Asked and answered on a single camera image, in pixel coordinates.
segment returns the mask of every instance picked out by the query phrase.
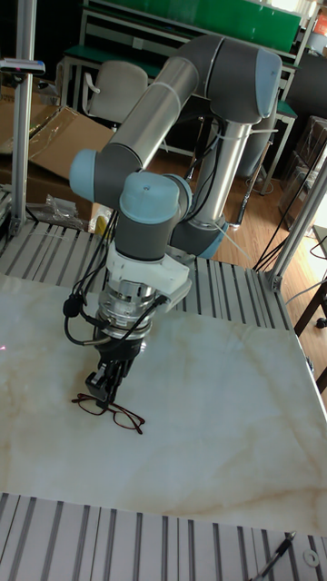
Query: white chair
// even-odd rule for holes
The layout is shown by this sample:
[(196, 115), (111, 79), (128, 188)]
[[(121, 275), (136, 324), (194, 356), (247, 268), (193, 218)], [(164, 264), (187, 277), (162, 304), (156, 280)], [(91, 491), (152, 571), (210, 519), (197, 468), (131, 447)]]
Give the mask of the white chair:
[[(122, 123), (132, 111), (148, 86), (146, 72), (126, 61), (106, 61), (93, 84), (89, 73), (84, 74), (84, 113), (113, 123)], [(89, 90), (93, 92), (88, 99)]]

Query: metal slat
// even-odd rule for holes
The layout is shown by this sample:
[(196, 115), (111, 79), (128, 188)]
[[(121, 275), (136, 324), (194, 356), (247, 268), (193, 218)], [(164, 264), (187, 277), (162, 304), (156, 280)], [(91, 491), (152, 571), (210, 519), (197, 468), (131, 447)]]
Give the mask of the metal slat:
[(254, 553), (256, 565), (258, 567), (258, 572), (267, 563), (266, 555), (263, 546), (263, 532), (259, 528), (253, 529), (253, 543), (254, 543)]
[(6, 542), (8, 540), (11, 526), (14, 522), (15, 511), (18, 507), (19, 497), (16, 495), (4, 494), (1, 497), (1, 519), (0, 519), (0, 563), (3, 558)]
[(35, 499), (20, 497), (1, 560), (0, 581), (12, 581), (20, 565), (25, 541), (33, 515)]
[(258, 305), (258, 311), (261, 313), (260, 319), (263, 321), (261, 327), (267, 327), (269, 329), (272, 328), (272, 324), (269, 318), (269, 313), (267, 311), (267, 307), (263, 298), (263, 292), (260, 286), (260, 282), (258, 281), (258, 275), (254, 271), (250, 271), (249, 269), (246, 271), (248, 276), (248, 281), (251, 281), (252, 288), (253, 288), (253, 295), (254, 301)]
[(185, 518), (178, 519), (178, 581), (191, 581), (189, 562), (189, 525)]
[(140, 559), (140, 581), (162, 581), (163, 518), (144, 515)]
[(236, 527), (219, 525), (223, 581), (243, 581), (243, 566)]
[(214, 262), (213, 266), (215, 270), (215, 279), (221, 306), (221, 319), (228, 320), (228, 310), (226, 305), (225, 288), (223, 284), (221, 264), (220, 262)]
[(60, 284), (60, 277), (67, 257), (72, 251), (72, 244), (76, 236), (75, 230), (65, 229), (61, 232), (61, 240), (57, 240), (54, 256), (50, 256), (50, 265), (45, 267), (40, 281), (46, 284)]
[(276, 300), (276, 295), (269, 288), (269, 284), (264, 272), (258, 272), (258, 280), (263, 293), (263, 298), (266, 304), (266, 308), (269, 312), (269, 317), (272, 322), (273, 329), (287, 329), (285, 327), (285, 318), (281, 313), (278, 302)]
[(16, 258), (23, 251), (25, 244), (31, 237), (28, 237), (36, 227), (35, 222), (28, 222), (20, 231), (18, 236), (14, 237), (6, 246), (3, 255), (0, 258), (0, 271), (6, 274)]
[(134, 580), (136, 524), (135, 513), (117, 512), (110, 581), (136, 581)]
[(213, 261), (208, 261), (208, 277), (211, 290), (211, 299), (213, 304), (213, 316), (217, 319), (221, 319), (222, 318), (221, 299), (218, 292), (217, 277)]
[(178, 518), (163, 517), (163, 538), (165, 534), (167, 537), (167, 556), (165, 559), (167, 568), (163, 570), (162, 581), (173, 581), (178, 576)]
[(309, 537), (309, 542), (313, 551), (315, 551), (319, 557), (319, 565), (316, 567), (316, 572), (321, 573), (321, 579), (327, 579), (327, 559), (324, 544), (321, 537)]
[(293, 576), (296, 579), (296, 574), (298, 574), (298, 579), (301, 581), (317, 581), (317, 574), (314, 567), (308, 566), (305, 561), (303, 554), (305, 551), (310, 550), (309, 538), (306, 535), (297, 534), (293, 541), (292, 546), (289, 549), (289, 558), (292, 564)]
[(243, 532), (244, 549), (246, 554), (248, 578), (251, 579), (255, 577), (258, 573), (253, 542), (253, 530), (251, 528), (243, 527), (242, 532)]
[(245, 278), (244, 269), (241, 266), (233, 267), (235, 284), (237, 285), (239, 298), (241, 297), (244, 322), (247, 325), (257, 325), (257, 315), (253, 305), (253, 299)]
[(235, 288), (235, 280), (232, 265), (224, 264), (222, 262), (220, 268), (222, 270), (222, 279), (227, 306), (228, 320), (234, 320), (236, 322), (242, 323), (243, 316), (239, 298), (237, 296), (237, 291)]
[(57, 254), (60, 244), (64, 237), (64, 228), (58, 227), (55, 235), (48, 236), (48, 247), (43, 258), (40, 260), (37, 268), (35, 269), (33, 280), (38, 282), (43, 282), (46, 273), (50, 270)]
[(246, 282), (248, 285), (249, 294), (251, 296), (251, 301), (253, 304), (253, 311), (254, 311), (255, 318), (256, 318), (256, 324), (258, 327), (266, 327), (264, 316), (263, 316), (263, 310), (262, 310), (260, 304), (258, 303), (257, 290), (256, 290), (256, 287), (255, 287), (254, 282), (253, 282), (252, 271), (250, 269), (246, 269), (244, 274), (245, 274), (245, 279), (246, 279)]
[(56, 227), (39, 222), (33, 232), (26, 237), (24, 248), (5, 274), (25, 279), (35, 262), (38, 265), (42, 259), (43, 246), (46, 241), (49, 241), (47, 235), (51, 231), (55, 232)]
[(91, 579), (99, 514), (100, 508), (90, 507), (78, 581)]
[[(278, 533), (276, 531), (267, 531), (268, 536), (268, 543), (270, 554), (273, 555), (277, 547), (283, 542), (285, 539), (284, 533)], [(273, 567), (273, 576), (275, 579), (290, 579), (290, 581), (296, 581), (294, 578), (291, 559), (289, 552), (288, 554), (283, 555), (277, 563)]]
[(64, 503), (46, 581), (73, 579), (84, 507)]
[(194, 522), (195, 541), (195, 577), (205, 581), (217, 581), (214, 546), (213, 525), (202, 521)]
[(16, 581), (41, 579), (56, 506), (52, 500), (36, 501)]
[(186, 301), (186, 311), (191, 312), (194, 315), (199, 314), (198, 300), (197, 300), (197, 290), (196, 290), (196, 278), (195, 278), (195, 264), (190, 266), (189, 278), (192, 281), (192, 287), (185, 299)]
[(80, 272), (80, 265), (82, 260), (85, 260), (85, 253), (89, 245), (89, 236), (85, 232), (79, 232), (74, 249), (70, 255), (69, 262), (66, 264), (63, 278), (61, 279), (61, 286), (69, 289), (78, 281), (78, 273)]
[(116, 511), (100, 508), (96, 524), (91, 581), (107, 581), (110, 574)]
[(208, 276), (208, 264), (203, 258), (197, 259), (198, 285), (200, 295), (201, 314), (213, 316), (213, 302)]
[[(40, 245), (40, 251), (38, 252), (31, 266), (29, 267), (28, 272), (26, 273), (24, 278), (33, 281), (35, 279), (36, 274), (39, 272), (40, 269), (42, 269), (42, 266), (45, 263), (47, 263), (48, 257), (50, 255), (49, 250), (51, 249), (54, 242), (58, 240), (57, 236), (59, 231), (60, 229), (58, 227), (53, 226), (51, 231), (44, 237), (42, 237), (41, 235), (39, 236), (40, 238), (42, 237), (43, 239), (42, 245)], [(34, 232), (31, 234), (31, 237), (33, 236), (38, 236), (38, 234)]]

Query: aluminum post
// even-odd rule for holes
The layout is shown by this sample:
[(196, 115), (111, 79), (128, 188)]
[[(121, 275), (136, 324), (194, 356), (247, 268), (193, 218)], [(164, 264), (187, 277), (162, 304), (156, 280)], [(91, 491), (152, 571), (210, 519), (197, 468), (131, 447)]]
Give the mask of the aluminum post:
[[(17, 18), (16, 57), (34, 59), (37, 0), (19, 0)], [(13, 201), (10, 233), (17, 235), (25, 223), (27, 185), (28, 136), (32, 97), (31, 74), (27, 74), (15, 89)]]
[(287, 237), (286, 243), (282, 247), (282, 251), (274, 264), (273, 268), (267, 273), (268, 281), (274, 291), (279, 290), (282, 276), (285, 273), (292, 257), (297, 251), (297, 248), (308, 230), (314, 215), (317, 212), (319, 205), (327, 192), (327, 160), (325, 160), (316, 181), (308, 195), (302, 210), (293, 224), (290, 234)]

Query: white marble table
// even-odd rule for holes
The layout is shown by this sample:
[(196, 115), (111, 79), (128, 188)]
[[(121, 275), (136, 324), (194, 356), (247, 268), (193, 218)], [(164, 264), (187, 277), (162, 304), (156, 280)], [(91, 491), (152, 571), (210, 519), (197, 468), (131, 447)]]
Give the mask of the white marble table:
[(139, 436), (70, 403), (97, 354), (64, 337), (68, 290), (0, 293), (0, 490), (326, 535), (326, 415), (292, 333), (158, 316), (117, 398)]

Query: floor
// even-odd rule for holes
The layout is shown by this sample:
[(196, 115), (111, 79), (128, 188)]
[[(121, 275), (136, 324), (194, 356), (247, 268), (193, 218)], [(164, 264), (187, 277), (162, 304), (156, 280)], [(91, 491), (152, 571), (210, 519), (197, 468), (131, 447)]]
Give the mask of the floor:
[[(189, 162), (188, 158), (160, 152), (151, 163), (149, 170), (183, 175), (183, 171), (187, 169)], [(260, 196), (253, 192), (247, 205), (242, 226), (238, 230), (230, 228), (228, 231), (229, 236), (249, 255), (250, 260), (226, 238), (215, 253), (214, 260), (238, 264), (244, 268), (251, 268), (258, 261), (267, 242), (273, 235), (277, 223), (281, 219), (278, 201), (282, 195), (282, 189), (277, 180), (272, 180), (272, 185), (273, 192), (269, 195)], [(229, 222), (236, 220), (245, 191), (244, 182), (236, 179), (224, 211)], [(286, 228), (282, 226), (271, 248), (274, 248), (287, 235)], [(324, 273), (327, 270), (327, 260), (314, 258), (310, 254), (310, 249), (315, 243), (316, 240), (314, 238), (302, 239), (282, 282), (282, 296), (285, 301), (324, 278)], [(295, 325), (300, 318), (314, 293), (315, 290), (310, 290), (291, 301), (287, 306), (292, 324)], [(322, 310), (317, 310), (316, 316), (301, 336), (302, 348), (305, 355), (312, 360), (316, 379), (327, 364), (327, 329), (319, 330), (315, 327), (316, 320), (323, 316)], [(325, 395), (322, 394), (322, 399), (327, 408), (327, 390)]]

